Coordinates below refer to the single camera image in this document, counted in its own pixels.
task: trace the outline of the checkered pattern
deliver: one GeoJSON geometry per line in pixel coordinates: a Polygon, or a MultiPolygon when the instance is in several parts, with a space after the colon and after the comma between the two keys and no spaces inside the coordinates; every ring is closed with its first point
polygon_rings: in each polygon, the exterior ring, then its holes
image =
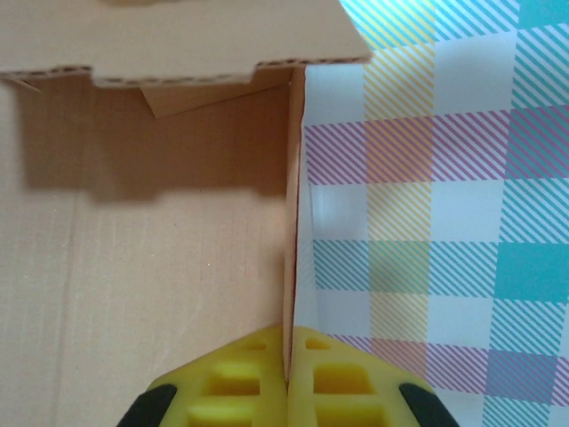
{"type": "Polygon", "coordinates": [[[307,74],[317,326],[463,427],[567,427],[569,3],[342,3],[374,56],[307,74]]]}

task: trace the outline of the diagonal stripe pattern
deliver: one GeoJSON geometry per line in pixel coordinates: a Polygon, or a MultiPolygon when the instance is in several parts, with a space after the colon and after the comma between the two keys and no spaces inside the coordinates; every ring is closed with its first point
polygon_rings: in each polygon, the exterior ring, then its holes
{"type": "Polygon", "coordinates": [[[370,293],[372,338],[425,342],[427,316],[426,295],[370,293]]]}
{"type": "Polygon", "coordinates": [[[351,345],[352,347],[365,351],[369,353],[372,351],[372,340],[370,338],[365,338],[362,336],[353,336],[353,335],[330,335],[332,338],[336,340],[340,340],[346,344],[351,345]]]}
{"type": "Polygon", "coordinates": [[[484,404],[483,427],[500,425],[545,426],[549,405],[523,400],[487,397],[484,404]]]}
{"type": "Polygon", "coordinates": [[[569,104],[569,25],[518,33],[512,94],[515,109],[569,104]]]}
{"type": "Polygon", "coordinates": [[[569,407],[569,359],[559,358],[553,386],[551,402],[561,407],[569,407]]]}
{"type": "Polygon", "coordinates": [[[369,291],[368,245],[353,240],[315,240],[317,287],[369,291]]]}
{"type": "Polygon", "coordinates": [[[490,347],[556,355],[565,319],[560,302],[495,300],[490,347]]]}
{"type": "Polygon", "coordinates": [[[424,342],[372,339],[372,353],[396,367],[425,377],[427,344],[424,342]]]}
{"type": "Polygon", "coordinates": [[[341,3],[372,49],[433,41],[435,15],[431,0],[341,0],[341,3]]]}
{"type": "Polygon", "coordinates": [[[569,179],[507,180],[501,241],[569,243],[569,179]]]}
{"type": "Polygon", "coordinates": [[[553,356],[490,350],[486,394],[548,404],[553,391],[556,359],[553,356]]]}
{"type": "Polygon", "coordinates": [[[473,242],[430,244],[429,293],[491,297],[498,245],[473,242]]]}
{"type": "Polygon", "coordinates": [[[432,147],[431,117],[365,123],[368,182],[430,181],[432,147]]]}
{"type": "Polygon", "coordinates": [[[307,126],[304,138],[311,184],[365,183],[362,124],[307,126]]]}
{"type": "Polygon", "coordinates": [[[447,390],[484,393],[488,350],[429,344],[427,381],[447,390]]]}
{"type": "Polygon", "coordinates": [[[370,243],[370,289],[374,292],[427,294],[429,244],[426,242],[370,243]]]}
{"type": "Polygon", "coordinates": [[[432,116],[434,68],[432,44],[376,52],[364,65],[366,120],[432,116]]]}
{"type": "Polygon", "coordinates": [[[435,40],[445,41],[516,30],[519,3],[515,0],[438,0],[435,40]]]}
{"type": "Polygon", "coordinates": [[[367,186],[368,227],[371,240],[428,241],[430,183],[367,186]]]}
{"type": "Polygon", "coordinates": [[[506,175],[569,177],[569,106],[511,112],[506,175]]]}
{"type": "Polygon", "coordinates": [[[504,177],[509,112],[447,114],[436,116],[433,121],[435,181],[504,177]]]}

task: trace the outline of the cardboard flap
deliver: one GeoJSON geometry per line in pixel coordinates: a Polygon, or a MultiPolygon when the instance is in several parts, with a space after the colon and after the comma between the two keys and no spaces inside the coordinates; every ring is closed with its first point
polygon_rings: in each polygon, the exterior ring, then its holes
{"type": "Polygon", "coordinates": [[[255,67],[369,51],[335,0],[0,3],[0,76],[91,72],[97,85],[245,82],[255,67]]]}

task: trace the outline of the cardboard surface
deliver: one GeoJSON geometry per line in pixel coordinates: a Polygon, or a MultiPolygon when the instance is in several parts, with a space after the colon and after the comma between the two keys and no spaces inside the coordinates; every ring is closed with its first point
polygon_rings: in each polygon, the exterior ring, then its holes
{"type": "Polygon", "coordinates": [[[109,427],[282,321],[288,89],[155,120],[138,90],[39,86],[0,85],[2,425],[109,427]]]}
{"type": "Polygon", "coordinates": [[[249,84],[142,87],[141,90],[155,117],[160,118],[271,87],[288,85],[292,75],[290,68],[270,68],[257,71],[249,84]]]}
{"type": "Polygon", "coordinates": [[[370,57],[337,1],[0,3],[0,76],[91,72],[98,85],[235,83],[256,67],[370,57]]]}

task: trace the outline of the black rubber grip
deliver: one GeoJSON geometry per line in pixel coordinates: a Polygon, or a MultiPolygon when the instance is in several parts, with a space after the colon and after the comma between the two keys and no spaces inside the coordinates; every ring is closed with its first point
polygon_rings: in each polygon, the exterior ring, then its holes
{"type": "Polygon", "coordinates": [[[142,393],[117,427],[159,427],[176,391],[175,385],[164,384],[142,393]]]}
{"type": "Polygon", "coordinates": [[[401,384],[399,391],[421,427],[460,427],[436,394],[415,384],[401,384]]]}

